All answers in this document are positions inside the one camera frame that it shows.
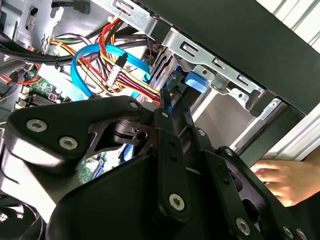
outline finger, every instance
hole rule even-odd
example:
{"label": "finger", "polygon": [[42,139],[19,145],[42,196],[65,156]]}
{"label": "finger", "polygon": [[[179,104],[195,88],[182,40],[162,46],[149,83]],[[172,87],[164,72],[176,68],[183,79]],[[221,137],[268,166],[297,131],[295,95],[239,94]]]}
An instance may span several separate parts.
{"label": "finger", "polygon": [[284,175],[278,171],[257,171],[254,173],[262,182],[279,183],[284,179]]}
{"label": "finger", "polygon": [[251,167],[251,170],[254,172],[260,169],[279,170],[280,164],[277,160],[260,160]]}
{"label": "finger", "polygon": [[275,196],[283,206],[285,207],[291,207],[295,205],[291,200],[286,199],[284,196]]}
{"label": "finger", "polygon": [[275,196],[284,197],[285,193],[283,192],[282,185],[277,182],[268,182],[265,186],[273,193]]}

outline black plastic arm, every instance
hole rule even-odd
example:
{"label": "black plastic arm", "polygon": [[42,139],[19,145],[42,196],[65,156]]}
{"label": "black plastic arm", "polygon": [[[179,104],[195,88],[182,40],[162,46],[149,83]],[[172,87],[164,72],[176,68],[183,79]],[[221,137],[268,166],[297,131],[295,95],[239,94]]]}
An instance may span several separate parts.
{"label": "black plastic arm", "polygon": [[154,112],[119,96],[12,113],[7,151],[47,175],[72,176],[85,158],[135,145],[133,159],[62,198],[47,239],[304,240],[241,159],[213,149],[182,100],[170,104],[163,92]]}

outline black panel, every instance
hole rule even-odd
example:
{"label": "black panel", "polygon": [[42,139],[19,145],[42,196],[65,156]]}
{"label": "black panel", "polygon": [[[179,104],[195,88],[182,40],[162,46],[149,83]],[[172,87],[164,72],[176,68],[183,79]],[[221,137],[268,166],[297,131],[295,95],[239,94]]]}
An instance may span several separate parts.
{"label": "black panel", "polygon": [[279,142],[305,116],[291,106],[284,110],[258,132],[249,142],[240,158],[251,167]]}
{"label": "black panel", "polygon": [[320,102],[319,54],[255,0],[138,2],[304,114]]}

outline hand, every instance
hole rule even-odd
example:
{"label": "hand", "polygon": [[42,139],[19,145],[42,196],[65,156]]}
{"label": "hand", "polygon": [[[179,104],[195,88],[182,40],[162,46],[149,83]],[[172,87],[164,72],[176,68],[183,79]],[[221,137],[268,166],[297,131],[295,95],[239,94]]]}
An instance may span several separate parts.
{"label": "hand", "polygon": [[260,160],[251,170],[285,207],[320,191],[320,167],[312,162]]}

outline silver screw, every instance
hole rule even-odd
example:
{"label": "silver screw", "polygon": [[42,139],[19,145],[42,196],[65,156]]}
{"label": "silver screw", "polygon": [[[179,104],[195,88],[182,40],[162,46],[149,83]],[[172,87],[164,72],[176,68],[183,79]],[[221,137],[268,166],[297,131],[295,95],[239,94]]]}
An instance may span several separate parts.
{"label": "silver screw", "polygon": [[67,150],[73,150],[78,147],[78,142],[73,137],[64,136],[59,140],[59,144],[62,148]]}
{"label": "silver screw", "polygon": [[26,122],[26,127],[32,132],[41,133],[47,130],[48,125],[40,119],[31,119]]}
{"label": "silver screw", "polygon": [[228,148],[225,149],[225,152],[226,152],[226,154],[228,154],[229,156],[232,156],[232,155],[233,155],[233,154],[232,154],[232,151],[229,150]]}
{"label": "silver screw", "polygon": [[185,201],[178,194],[172,193],[169,196],[169,203],[177,211],[182,211],[185,209]]}
{"label": "silver screw", "polygon": [[292,231],[290,231],[290,229],[287,226],[283,226],[283,230],[289,238],[291,238],[291,239],[295,238],[294,234],[292,233]]}
{"label": "silver screw", "polygon": [[296,232],[299,234],[299,236],[300,236],[300,238],[302,238],[302,240],[308,240],[307,236],[299,228],[296,229]]}
{"label": "silver screw", "polygon": [[199,133],[201,136],[205,136],[205,135],[206,135],[206,133],[205,133],[202,129],[199,129],[199,130],[198,130],[198,133]]}
{"label": "silver screw", "polygon": [[250,227],[242,218],[237,218],[235,220],[238,229],[246,236],[250,235]]}
{"label": "silver screw", "polygon": [[26,74],[28,74],[29,77],[35,76],[35,73],[33,71],[28,71]]}
{"label": "silver screw", "polygon": [[271,107],[275,107],[275,106],[277,106],[278,105],[278,102],[276,102],[276,101],[273,101],[272,103],[271,103]]}
{"label": "silver screw", "polygon": [[139,108],[138,104],[136,104],[135,102],[130,102],[130,105],[135,109]]}

